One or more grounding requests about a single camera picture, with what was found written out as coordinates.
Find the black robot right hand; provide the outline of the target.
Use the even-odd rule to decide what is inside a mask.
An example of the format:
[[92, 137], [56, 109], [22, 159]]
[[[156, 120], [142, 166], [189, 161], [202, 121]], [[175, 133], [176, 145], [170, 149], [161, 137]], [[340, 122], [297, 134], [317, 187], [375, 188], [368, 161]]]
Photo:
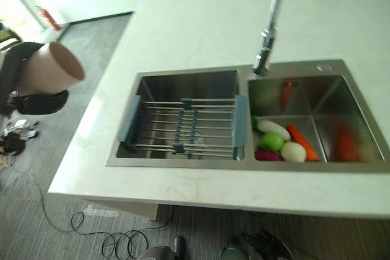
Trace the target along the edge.
[[293, 259], [293, 254], [287, 245], [264, 228], [256, 235], [242, 232], [241, 237], [262, 259]]

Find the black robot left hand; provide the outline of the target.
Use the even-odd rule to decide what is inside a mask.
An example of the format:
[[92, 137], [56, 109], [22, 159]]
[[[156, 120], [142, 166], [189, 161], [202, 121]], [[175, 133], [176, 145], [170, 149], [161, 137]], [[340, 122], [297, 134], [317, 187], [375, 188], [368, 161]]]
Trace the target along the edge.
[[15, 110], [26, 115], [53, 114], [68, 100], [68, 90], [57, 94], [28, 94], [10, 97], [25, 68], [24, 61], [43, 47], [42, 43], [22, 42], [6, 50], [1, 67], [1, 114], [9, 117]]

